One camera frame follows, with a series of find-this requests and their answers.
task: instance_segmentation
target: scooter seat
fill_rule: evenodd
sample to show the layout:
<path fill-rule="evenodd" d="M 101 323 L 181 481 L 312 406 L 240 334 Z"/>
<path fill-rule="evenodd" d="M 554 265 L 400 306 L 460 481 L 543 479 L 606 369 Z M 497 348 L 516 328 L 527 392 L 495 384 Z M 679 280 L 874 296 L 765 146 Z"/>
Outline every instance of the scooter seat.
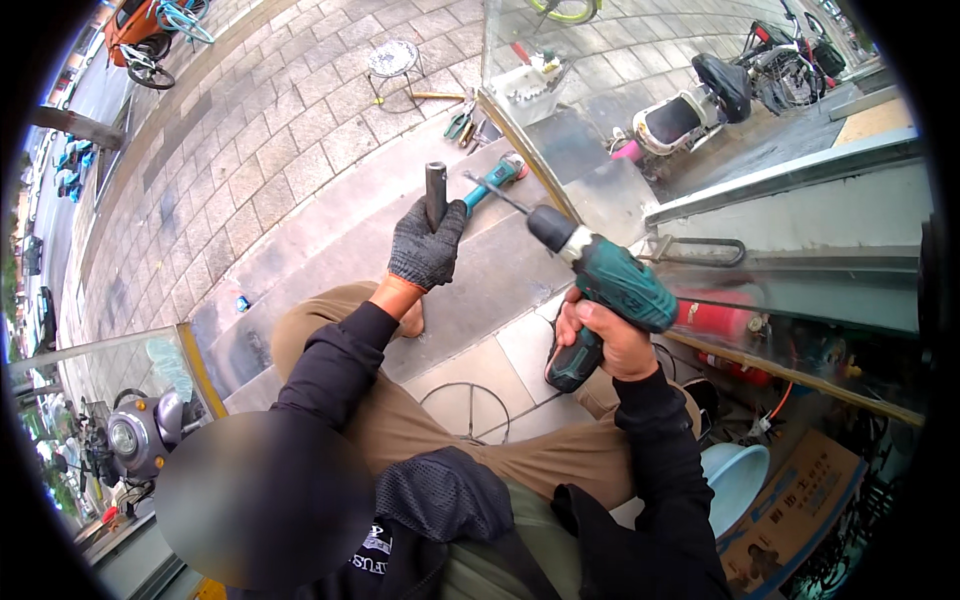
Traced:
<path fill-rule="evenodd" d="M 690 61 L 700 81 L 722 100 L 721 109 L 730 123 L 742 123 L 750 117 L 753 88 L 747 69 L 729 64 L 712 54 L 698 54 Z"/>
<path fill-rule="evenodd" d="M 681 98 L 674 98 L 646 116 L 647 129 L 664 146 L 669 146 L 694 128 L 700 127 L 700 116 Z"/>

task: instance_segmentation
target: black knit glove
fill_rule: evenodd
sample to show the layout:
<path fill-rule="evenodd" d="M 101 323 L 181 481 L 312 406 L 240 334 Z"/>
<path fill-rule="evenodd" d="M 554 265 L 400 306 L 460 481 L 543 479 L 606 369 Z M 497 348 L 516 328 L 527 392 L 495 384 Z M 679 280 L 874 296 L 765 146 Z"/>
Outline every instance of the black knit glove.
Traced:
<path fill-rule="evenodd" d="M 430 231 L 426 199 L 421 196 L 396 223 L 387 271 L 428 292 L 435 285 L 449 283 L 466 222 L 467 205 L 455 200 L 447 207 L 437 232 Z"/>

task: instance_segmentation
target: cardboard box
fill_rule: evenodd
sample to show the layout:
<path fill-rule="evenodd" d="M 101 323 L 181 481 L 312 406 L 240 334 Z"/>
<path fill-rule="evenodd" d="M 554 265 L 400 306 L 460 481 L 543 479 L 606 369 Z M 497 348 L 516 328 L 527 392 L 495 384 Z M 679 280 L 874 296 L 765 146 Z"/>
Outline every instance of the cardboard box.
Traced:
<path fill-rule="evenodd" d="M 843 513 L 867 464 L 813 429 L 733 527 L 717 554 L 734 598 L 765 598 L 797 570 Z"/>

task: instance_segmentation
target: blue bicycle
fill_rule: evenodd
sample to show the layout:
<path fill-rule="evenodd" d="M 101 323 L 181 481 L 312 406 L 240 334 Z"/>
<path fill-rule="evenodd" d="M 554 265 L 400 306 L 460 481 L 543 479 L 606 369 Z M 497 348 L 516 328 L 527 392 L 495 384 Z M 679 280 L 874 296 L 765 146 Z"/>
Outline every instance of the blue bicycle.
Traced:
<path fill-rule="evenodd" d="M 213 36 L 198 23 L 209 8 L 209 0 L 186 0 L 183 5 L 173 0 L 154 0 L 147 9 L 147 16 L 152 12 L 156 22 L 167 31 L 183 32 L 191 39 L 212 44 Z"/>

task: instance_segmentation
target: hand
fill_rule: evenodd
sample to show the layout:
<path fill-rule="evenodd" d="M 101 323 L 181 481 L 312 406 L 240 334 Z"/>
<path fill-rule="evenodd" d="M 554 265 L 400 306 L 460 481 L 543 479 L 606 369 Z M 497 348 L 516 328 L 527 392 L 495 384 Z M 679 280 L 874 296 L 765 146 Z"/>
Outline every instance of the hand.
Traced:
<path fill-rule="evenodd" d="M 649 333 L 620 319 L 606 306 L 583 300 L 580 289 L 573 287 L 567 290 L 557 316 L 557 352 L 564 346 L 573 346 L 583 326 L 603 338 L 604 360 L 600 369 L 613 378 L 639 381 L 660 367 Z"/>
<path fill-rule="evenodd" d="M 410 212 L 396 223 L 394 247 L 387 271 L 412 283 L 424 293 L 453 280 L 457 245 L 467 223 L 467 205 L 455 200 L 446 209 L 437 232 L 426 220 L 426 199 L 420 197 Z"/>

